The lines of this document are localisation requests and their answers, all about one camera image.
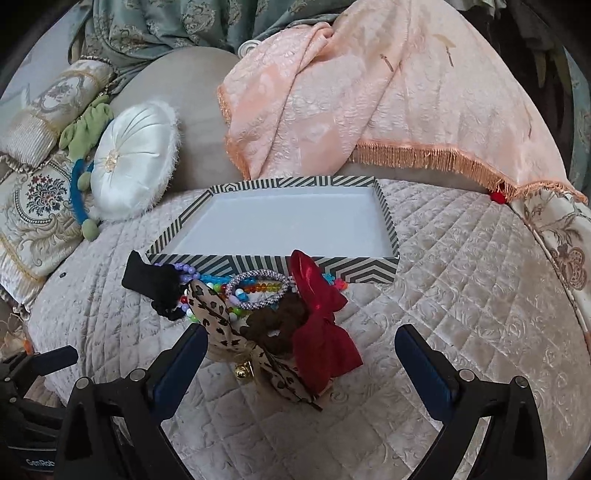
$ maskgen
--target floral pillow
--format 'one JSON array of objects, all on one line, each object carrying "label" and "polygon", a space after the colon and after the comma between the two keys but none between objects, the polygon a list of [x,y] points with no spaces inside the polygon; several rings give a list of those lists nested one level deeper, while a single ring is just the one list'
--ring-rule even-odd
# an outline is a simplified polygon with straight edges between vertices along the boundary
[{"label": "floral pillow", "polygon": [[72,167],[58,151],[42,169],[14,172],[0,184],[0,285],[29,311],[47,276],[82,240],[70,208]]},{"label": "floral pillow", "polygon": [[511,202],[562,281],[591,353],[591,210],[567,194],[540,190]]}]

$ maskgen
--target peach fringe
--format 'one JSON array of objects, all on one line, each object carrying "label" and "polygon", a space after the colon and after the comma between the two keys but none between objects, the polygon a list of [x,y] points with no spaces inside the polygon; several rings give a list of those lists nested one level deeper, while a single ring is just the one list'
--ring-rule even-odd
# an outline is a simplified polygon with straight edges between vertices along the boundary
[{"label": "peach fringe", "polygon": [[452,147],[408,147],[362,142],[357,144],[350,160],[381,167],[432,168],[460,173],[491,192],[501,192],[509,202],[528,197],[544,188],[559,193],[571,193],[576,200],[587,204],[585,195],[563,182],[535,181],[518,186],[491,166]]},{"label": "peach fringe", "polygon": [[232,111],[226,100],[226,91],[224,90],[223,85],[217,87],[217,102],[220,104],[220,110],[222,111],[222,116],[226,125],[230,125],[230,122],[232,121]]},{"label": "peach fringe", "polygon": [[[222,116],[226,125],[230,125],[230,122],[232,121],[232,111],[226,100],[226,91],[224,90],[223,85],[217,87],[217,101],[220,104],[220,110],[222,111]],[[251,172],[248,168],[248,162],[240,151],[240,148],[238,148],[228,134],[224,136],[224,141],[226,143],[226,153],[228,154],[228,157],[230,157],[232,163],[234,163],[238,170],[240,170],[244,179],[250,180]]]}]

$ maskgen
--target pink blanket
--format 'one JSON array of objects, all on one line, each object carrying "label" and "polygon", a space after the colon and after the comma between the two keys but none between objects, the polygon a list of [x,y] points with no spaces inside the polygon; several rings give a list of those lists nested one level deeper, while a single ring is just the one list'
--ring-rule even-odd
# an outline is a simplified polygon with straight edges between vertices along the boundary
[{"label": "pink blanket", "polygon": [[358,0],[289,28],[219,88],[227,150],[246,179],[334,174],[353,161],[455,171],[509,200],[572,192],[535,105],[443,0]]}]

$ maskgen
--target green fabric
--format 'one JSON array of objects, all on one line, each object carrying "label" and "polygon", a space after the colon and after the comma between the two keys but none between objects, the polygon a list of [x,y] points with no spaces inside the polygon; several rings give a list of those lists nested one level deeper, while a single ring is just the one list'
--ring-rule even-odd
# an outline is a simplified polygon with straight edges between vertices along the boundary
[{"label": "green fabric", "polygon": [[110,60],[118,93],[151,61],[174,48],[202,46],[236,53],[287,26],[333,22],[353,0],[83,0],[77,5],[85,55]]},{"label": "green fabric", "polygon": [[111,120],[113,110],[107,104],[108,95],[97,97],[78,120],[68,125],[60,136],[59,147],[68,148],[68,158],[78,160],[86,158],[99,142],[100,136]]}]

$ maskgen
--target silver beaded bracelet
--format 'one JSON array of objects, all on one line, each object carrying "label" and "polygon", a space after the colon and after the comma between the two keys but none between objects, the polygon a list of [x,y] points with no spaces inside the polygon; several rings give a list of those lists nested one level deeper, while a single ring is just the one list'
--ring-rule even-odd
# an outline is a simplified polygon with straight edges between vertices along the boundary
[{"label": "silver beaded bracelet", "polygon": [[[246,280],[247,278],[270,278],[271,280],[276,280],[281,282],[281,288],[277,293],[274,293],[270,297],[259,301],[240,301],[238,297],[234,295],[236,291],[236,287],[238,284]],[[235,304],[236,307],[244,309],[244,310],[258,310],[264,307],[268,307],[277,303],[283,295],[290,289],[290,280],[285,275],[282,275],[278,272],[273,270],[250,270],[248,272],[240,273],[236,275],[233,279],[231,279],[228,284],[226,285],[226,295],[231,303]]]}]

